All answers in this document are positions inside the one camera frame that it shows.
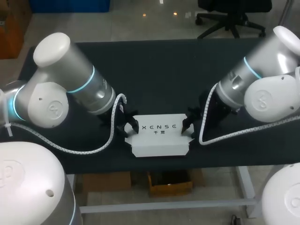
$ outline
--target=office chair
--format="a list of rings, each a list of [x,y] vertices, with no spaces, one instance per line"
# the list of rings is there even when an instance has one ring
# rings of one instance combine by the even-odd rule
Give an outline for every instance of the office chair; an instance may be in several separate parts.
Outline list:
[[[230,30],[234,38],[240,38],[236,25],[258,29],[261,31],[259,37],[266,36],[265,27],[250,22],[246,13],[269,12],[272,9],[271,0],[198,0],[198,6],[209,12],[227,13],[227,15],[198,13],[196,25],[203,24],[202,18],[218,21],[216,25],[201,34],[198,39],[202,39],[222,27],[225,27],[225,30]]]

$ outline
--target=chair wheel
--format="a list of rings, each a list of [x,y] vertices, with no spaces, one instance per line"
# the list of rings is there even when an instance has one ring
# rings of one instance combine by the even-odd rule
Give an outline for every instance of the chair wheel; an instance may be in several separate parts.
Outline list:
[[[196,23],[196,25],[200,26],[200,25],[203,24],[203,20],[200,17],[197,16],[197,19],[196,19],[195,23]]]
[[[235,215],[232,216],[231,218],[231,225],[241,225],[241,220],[240,218],[237,218]]]
[[[265,31],[262,31],[259,33],[258,37],[260,38],[264,38],[266,36],[266,32]]]

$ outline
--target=black table surface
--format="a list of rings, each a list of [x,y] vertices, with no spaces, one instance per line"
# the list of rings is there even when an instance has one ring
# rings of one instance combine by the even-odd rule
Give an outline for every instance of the black table surface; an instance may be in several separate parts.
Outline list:
[[[259,39],[204,39],[79,43],[94,66],[128,105],[139,114],[186,113],[197,106],[198,96],[210,89],[241,60]],[[29,80],[36,70],[34,48],[30,49],[20,80]],[[66,120],[56,128],[26,125],[52,142],[72,150],[102,146],[109,130],[79,106],[71,96]],[[244,110],[230,115],[209,136],[216,137],[259,125]],[[50,149],[66,173],[156,171],[241,165],[278,165],[300,161],[299,122],[241,135],[208,146],[191,145],[184,157],[135,158],[124,139],[115,137],[106,150],[88,156],[71,155],[52,148],[34,135],[13,127],[12,138],[4,129],[0,142],[26,141]]]

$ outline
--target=tiled floor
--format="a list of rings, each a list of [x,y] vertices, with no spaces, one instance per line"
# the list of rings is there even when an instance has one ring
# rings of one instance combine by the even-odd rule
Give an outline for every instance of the tiled floor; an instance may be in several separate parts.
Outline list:
[[[270,166],[251,166],[249,172],[255,190],[258,190],[270,171]],[[235,168],[203,169],[206,186],[196,187],[189,195],[165,198],[150,198],[147,185],[133,187],[130,191],[89,193],[87,205],[149,203],[168,201],[220,200],[241,198]],[[84,215],[84,225],[117,224],[203,224],[230,225],[231,215],[242,218],[244,225],[264,225],[262,218],[247,219],[245,207],[224,207],[182,210],[150,210],[134,212],[100,213]]]
[[[266,26],[267,32],[277,25],[284,0],[273,0],[273,9],[267,14],[250,14],[253,22]],[[37,45],[53,32],[64,32],[74,42],[129,41],[156,39],[196,38],[214,22],[205,20],[203,26],[195,25],[195,14],[201,12],[196,0],[112,0],[109,13],[103,14],[35,14],[25,36],[25,44],[16,60],[0,60],[0,84],[18,78],[28,49]],[[286,26],[300,34],[300,1],[295,1]],[[258,32],[239,28],[241,37],[256,37]],[[229,32],[219,30],[210,38],[232,38]],[[255,189],[270,170],[269,166],[249,168]],[[212,200],[239,198],[235,171],[232,168],[204,169],[207,186],[196,188],[192,194],[176,198],[150,199],[147,189],[133,188],[126,192],[90,193],[88,205],[142,203],[151,201]],[[84,217],[85,225],[117,224],[202,224],[228,225],[232,214],[243,217],[245,225],[263,225],[262,219],[246,219],[243,207],[209,208],[191,210],[153,210],[90,214]]]

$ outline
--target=white spiral cable wrap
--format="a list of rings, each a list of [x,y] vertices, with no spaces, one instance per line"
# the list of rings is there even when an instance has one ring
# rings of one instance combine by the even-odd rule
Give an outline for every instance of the white spiral cable wrap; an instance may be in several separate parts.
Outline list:
[[[212,143],[219,142],[221,140],[225,140],[225,139],[228,139],[228,138],[231,138],[231,137],[236,137],[236,136],[239,136],[239,135],[243,135],[243,134],[247,134],[247,133],[251,133],[251,132],[255,132],[255,131],[259,131],[259,130],[272,128],[272,127],[275,127],[275,126],[278,126],[278,125],[281,125],[281,124],[289,123],[289,122],[292,122],[294,120],[299,120],[300,119],[300,115],[293,116],[293,117],[290,117],[290,118],[287,118],[287,119],[284,119],[284,120],[280,120],[278,122],[269,123],[269,124],[266,124],[266,125],[262,125],[262,126],[258,126],[258,127],[253,127],[253,128],[233,132],[231,134],[227,134],[227,135],[217,137],[217,138],[214,138],[214,139],[211,139],[209,141],[204,142],[203,141],[203,132],[204,132],[204,127],[205,127],[205,122],[206,122],[207,111],[208,111],[208,107],[210,105],[211,96],[212,96],[216,86],[217,86],[217,83],[211,88],[210,93],[208,94],[208,97],[207,97],[207,100],[206,100],[204,113],[203,113],[202,124],[201,124],[201,129],[200,129],[200,135],[199,135],[199,143],[201,145],[212,144]]]
[[[98,149],[95,149],[95,150],[91,150],[91,151],[75,151],[75,150],[65,149],[65,148],[63,148],[61,146],[58,146],[58,145],[54,144],[53,142],[51,142],[50,140],[48,140],[47,138],[45,138],[44,136],[42,136],[41,134],[39,134],[38,132],[34,131],[33,129],[31,129],[31,128],[27,127],[27,126],[24,126],[24,125],[18,124],[18,123],[11,123],[11,125],[14,126],[14,127],[22,128],[22,129],[24,129],[24,130],[26,130],[26,131],[34,134],[35,136],[37,136],[38,138],[42,139],[47,144],[49,144],[52,147],[54,147],[54,148],[56,148],[58,150],[61,150],[63,152],[70,153],[70,154],[75,154],[75,155],[90,155],[90,154],[95,154],[95,153],[98,153],[98,152],[104,150],[105,148],[107,148],[110,145],[110,143],[112,142],[112,140],[113,140],[113,136],[114,136],[114,120],[115,120],[117,106],[118,106],[118,103],[119,103],[119,101],[120,101],[121,98],[122,98],[124,104],[127,103],[127,99],[126,99],[126,96],[124,94],[119,94],[116,97],[116,100],[114,101],[114,104],[113,104],[113,107],[112,107],[111,133],[110,133],[109,139],[107,140],[107,142],[102,147],[100,147]]]

